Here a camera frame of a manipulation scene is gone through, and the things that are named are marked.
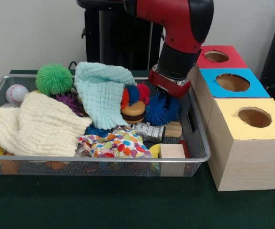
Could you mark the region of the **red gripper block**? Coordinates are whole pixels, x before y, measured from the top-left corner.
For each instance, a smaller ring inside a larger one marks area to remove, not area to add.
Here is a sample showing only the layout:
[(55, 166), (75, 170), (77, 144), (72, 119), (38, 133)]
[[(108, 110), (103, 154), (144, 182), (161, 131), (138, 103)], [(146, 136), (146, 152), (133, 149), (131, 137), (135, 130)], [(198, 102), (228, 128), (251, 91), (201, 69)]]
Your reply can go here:
[[(162, 89), (169, 94), (166, 97), (166, 108), (170, 107), (170, 104), (172, 103), (172, 97), (177, 99), (182, 98), (186, 95), (191, 86), (191, 81), (189, 80), (177, 81), (169, 79), (154, 70), (150, 70), (148, 79), (153, 86)], [(161, 99), (165, 98), (165, 92), (160, 93)]]

